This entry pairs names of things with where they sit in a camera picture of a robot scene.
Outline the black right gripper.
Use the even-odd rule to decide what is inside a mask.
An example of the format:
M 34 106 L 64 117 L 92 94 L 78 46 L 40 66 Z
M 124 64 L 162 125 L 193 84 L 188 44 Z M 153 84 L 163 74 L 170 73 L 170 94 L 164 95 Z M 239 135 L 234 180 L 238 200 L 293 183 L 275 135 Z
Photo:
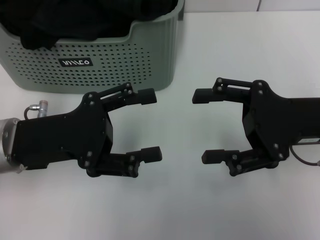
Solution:
M 289 157 L 289 147 L 320 143 L 320 99 L 285 98 L 273 92 L 266 81 L 253 82 L 218 77 L 212 88 L 197 88 L 193 104 L 242 103 L 249 108 L 245 124 L 262 148 L 246 151 L 206 150 L 202 163 L 221 164 L 232 177 L 259 169 L 274 169 Z

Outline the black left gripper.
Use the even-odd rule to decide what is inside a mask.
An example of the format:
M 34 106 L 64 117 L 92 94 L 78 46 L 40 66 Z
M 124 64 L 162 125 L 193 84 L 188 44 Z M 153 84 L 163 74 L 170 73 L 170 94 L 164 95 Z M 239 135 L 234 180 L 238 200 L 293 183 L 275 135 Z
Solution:
M 11 160 L 29 170 L 68 160 L 77 160 L 83 169 L 97 164 L 113 145 L 113 127 L 102 97 L 101 92 L 88 92 L 71 112 L 19 121 Z

